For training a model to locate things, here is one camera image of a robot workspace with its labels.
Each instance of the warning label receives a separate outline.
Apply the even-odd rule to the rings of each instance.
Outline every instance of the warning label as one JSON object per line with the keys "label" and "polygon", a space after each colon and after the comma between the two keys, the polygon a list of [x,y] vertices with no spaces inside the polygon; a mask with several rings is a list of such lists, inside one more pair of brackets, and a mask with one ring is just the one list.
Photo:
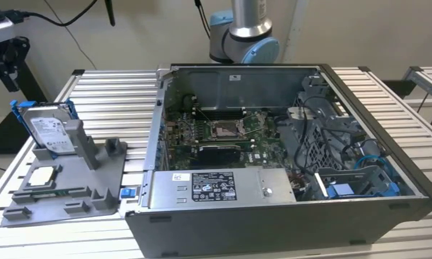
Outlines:
{"label": "warning label", "polygon": [[235,201],[235,182],[233,172],[193,173],[193,201]]}

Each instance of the green circuit board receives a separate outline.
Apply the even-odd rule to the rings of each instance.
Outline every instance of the green circuit board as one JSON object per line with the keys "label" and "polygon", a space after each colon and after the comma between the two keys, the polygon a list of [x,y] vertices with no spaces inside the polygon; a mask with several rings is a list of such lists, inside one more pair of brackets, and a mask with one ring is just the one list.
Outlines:
{"label": "green circuit board", "polygon": [[214,168],[292,168],[286,158],[273,117],[248,111],[238,120],[194,120],[189,114],[170,114],[166,123],[166,143],[170,170],[210,169],[195,166],[199,147],[239,147],[239,159]]}

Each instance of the motherboard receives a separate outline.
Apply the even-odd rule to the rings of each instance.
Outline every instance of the motherboard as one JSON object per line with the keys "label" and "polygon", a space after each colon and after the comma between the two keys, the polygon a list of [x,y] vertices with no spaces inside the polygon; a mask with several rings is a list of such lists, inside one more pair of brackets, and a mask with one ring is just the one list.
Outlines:
{"label": "motherboard", "polygon": [[198,109],[174,112],[166,120],[166,144],[170,170],[292,168],[268,110],[243,111],[239,116]]}

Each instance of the sticker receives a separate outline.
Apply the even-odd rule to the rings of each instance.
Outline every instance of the sticker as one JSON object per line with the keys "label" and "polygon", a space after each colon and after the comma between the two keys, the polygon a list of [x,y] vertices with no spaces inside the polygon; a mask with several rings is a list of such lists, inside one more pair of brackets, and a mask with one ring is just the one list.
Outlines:
{"label": "sticker", "polygon": [[229,81],[239,81],[241,75],[239,74],[231,74],[229,75]]}
{"label": "sticker", "polygon": [[235,201],[235,182],[233,172],[193,173],[193,201]]}
{"label": "sticker", "polygon": [[33,118],[30,123],[46,149],[54,153],[74,152],[70,138],[63,130],[63,124],[58,119]]}
{"label": "sticker", "polygon": [[189,181],[190,174],[175,173],[173,174],[173,181]]}

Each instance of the metal slotted table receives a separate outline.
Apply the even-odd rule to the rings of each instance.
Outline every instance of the metal slotted table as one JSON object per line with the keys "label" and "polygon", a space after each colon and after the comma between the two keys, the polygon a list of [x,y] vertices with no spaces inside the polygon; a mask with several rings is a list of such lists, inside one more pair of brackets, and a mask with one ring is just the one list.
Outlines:
{"label": "metal slotted table", "polygon": [[[408,156],[432,181],[432,127],[393,94],[372,72],[358,68],[334,71],[361,103],[378,120]],[[142,162],[147,144],[155,97],[154,71],[83,71],[71,75],[55,101],[67,97],[75,103],[86,134],[95,142],[118,136],[127,142],[121,184],[141,184]],[[0,222],[2,208],[10,203],[27,172],[33,154],[27,140],[0,179]],[[53,224],[0,228],[0,258],[141,258],[142,254],[121,218],[137,200],[122,199],[110,216],[55,222]],[[237,255],[223,258],[432,258],[432,213],[420,221],[394,227],[366,246],[338,247]]]}
{"label": "metal slotted table", "polygon": [[409,67],[402,79],[413,81],[432,95],[432,66]]}

